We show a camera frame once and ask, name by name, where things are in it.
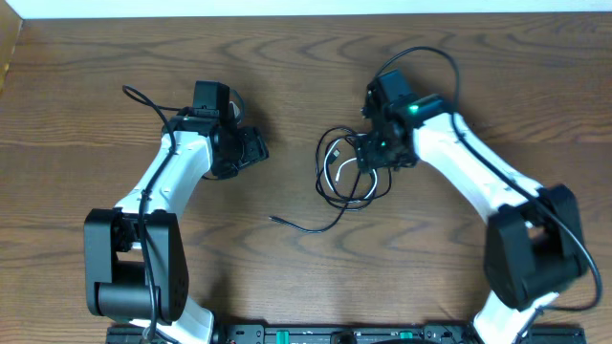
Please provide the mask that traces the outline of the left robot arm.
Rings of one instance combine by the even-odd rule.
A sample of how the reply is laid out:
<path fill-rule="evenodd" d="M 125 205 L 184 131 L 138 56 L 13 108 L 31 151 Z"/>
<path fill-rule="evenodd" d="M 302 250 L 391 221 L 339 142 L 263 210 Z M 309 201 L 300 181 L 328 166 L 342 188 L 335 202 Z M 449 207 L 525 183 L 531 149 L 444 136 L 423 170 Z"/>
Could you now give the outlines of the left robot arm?
<path fill-rule="evenodd" d="M 201 180 L 226 180 L 269 157 L 243 125 L 245 105 L 218 81 L 198 81 L 191 105 L 163 118 L 161 145 L 135 187 L 84 221 L 87 307 L 108 317 L 109 343 L 223 343 L 212 311 L 189 295 L 179 222 Z"/>

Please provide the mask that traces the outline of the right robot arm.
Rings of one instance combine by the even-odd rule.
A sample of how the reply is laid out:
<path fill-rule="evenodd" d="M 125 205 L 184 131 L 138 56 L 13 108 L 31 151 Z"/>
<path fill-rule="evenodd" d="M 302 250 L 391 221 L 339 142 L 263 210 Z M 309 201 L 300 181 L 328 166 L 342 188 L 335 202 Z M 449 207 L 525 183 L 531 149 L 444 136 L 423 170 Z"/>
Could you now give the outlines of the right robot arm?
<path fill-rule="evenodd" d="M 423 161 L 437 169 L 486 225 L 484 273 L 491 292 L 472 326 L 482 343 L 515 343 L 537 312 L 588 270 L 578 202 L 546 188 L 476 137 L 438 95 L 419 97 L 397 70 L 366 88 L 371 131 L 357 140 L 364 173 Z"/>

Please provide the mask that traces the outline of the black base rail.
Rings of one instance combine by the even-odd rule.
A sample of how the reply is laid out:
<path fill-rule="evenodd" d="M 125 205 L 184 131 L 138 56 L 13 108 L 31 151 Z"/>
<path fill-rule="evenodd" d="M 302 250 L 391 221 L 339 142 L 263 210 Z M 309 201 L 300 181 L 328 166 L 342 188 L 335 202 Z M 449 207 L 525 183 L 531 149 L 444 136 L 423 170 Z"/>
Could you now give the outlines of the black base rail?
<path fill-rule="evenodd" d="M 141 332 L 133 326 L 107 329 L 104 343 L 140 343 Z M 332 343 L 484 343 L 470 326 L 459 323 L 428 323 L 403 328 L 271 327 L 242 324 L 214 330 L 213 344 L 332 344 Z M 534 327 L 517 343 L 585 344 L 582 328 Z"/>

